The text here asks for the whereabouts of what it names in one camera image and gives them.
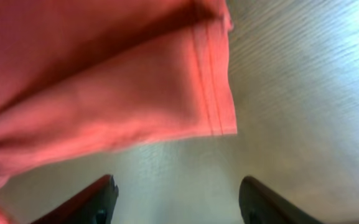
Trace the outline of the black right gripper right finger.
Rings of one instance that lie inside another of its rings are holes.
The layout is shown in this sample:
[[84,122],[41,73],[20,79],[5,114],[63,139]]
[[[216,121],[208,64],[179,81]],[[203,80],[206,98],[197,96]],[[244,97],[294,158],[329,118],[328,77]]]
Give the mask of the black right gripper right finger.
[[239,206],[245,224],[322,224],[250,175],[241,181]]

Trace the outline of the orange red t-shirt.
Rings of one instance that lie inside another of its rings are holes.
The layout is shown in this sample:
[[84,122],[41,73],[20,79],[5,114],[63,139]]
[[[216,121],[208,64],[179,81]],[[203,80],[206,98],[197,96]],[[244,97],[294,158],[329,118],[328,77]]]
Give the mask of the orange red t-shirt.
[[236,133],[232,27],[225,1],[0,1],[0,188],[102,149]]

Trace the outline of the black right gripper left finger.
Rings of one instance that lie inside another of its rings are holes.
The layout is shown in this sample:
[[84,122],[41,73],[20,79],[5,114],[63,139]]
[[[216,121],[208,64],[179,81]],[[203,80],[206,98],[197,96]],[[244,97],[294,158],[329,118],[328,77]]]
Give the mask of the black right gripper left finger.
[[104,175],[31,224],[111,224],[119,188]]

